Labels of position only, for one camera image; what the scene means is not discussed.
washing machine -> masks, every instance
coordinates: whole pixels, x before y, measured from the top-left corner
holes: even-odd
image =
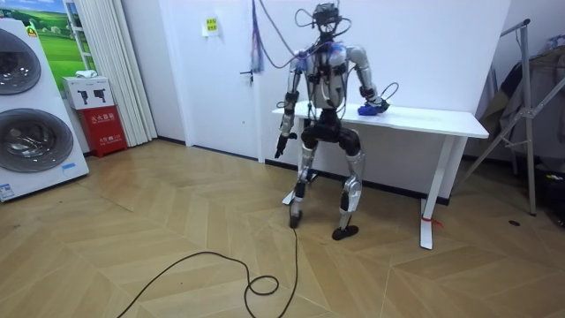
[[[0,201],[87,173],[37,33],[0,19]]]

door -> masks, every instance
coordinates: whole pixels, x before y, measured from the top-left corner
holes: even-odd
[[[249,2],[167,2],[163,22],[174,33],[172,64],[188,143],[260,158],[251,65],[252,17]],[[218,36],[203,36],[207,19],[217,19]]]
[[[0,43],[0,168],[39,172],[57,167],[72,151],[69,126],[42,110],[7,109],[33,105],[2,102],[3,96],[34,93],[41,77],[39,59],[27,44],[2,29]]]

red cabinet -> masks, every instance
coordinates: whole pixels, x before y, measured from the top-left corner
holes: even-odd
[[[124,129],[116,106],[77,110],[88,146],[97,157],[126,150]]]

white desk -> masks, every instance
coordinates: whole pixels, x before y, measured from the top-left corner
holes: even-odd
[[[427,199],[422,200],[421,222],[420,222],[420,245],[423,248],[432,249],[432,215],[433,207],[438,198],[445,168],[448,164],[451,148],[456,136],[487,138],[488,132],[478,122],[478,120],[468,112],[449,111],[449,110],[423,110],[408,107],[390,108],[384,114],[378,116],[366,117],[359,116],[357,109],[360,105],[348,104],[347,110],[343,115],[342,122],[354,123],[359,125],[375,125],[389,127],[393,129],[422,132],[422,133],[438,133],[445,136],[443,146],[441,147],[440,159],[438,161],[435,173],[433,174],[432,185],[427,195]],[[283,110],[273,110],[275,114],[283,114]],[[308,102],[297,103],[295,116],[298,120],[298,131],[301,133],[304,129],[304,120],[308,118]],[[294,193],[290,193],[282,202],[290,204]]]

green field poster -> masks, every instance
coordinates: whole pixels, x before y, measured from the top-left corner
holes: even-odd
[[[85,69],[63,0],[0,0],[0,10],[9,12],[14,19],[34,24],[59,90],[63,90],[63,76],[74,76],[76,71]],[[79,36],[86,43],[84,34]]]

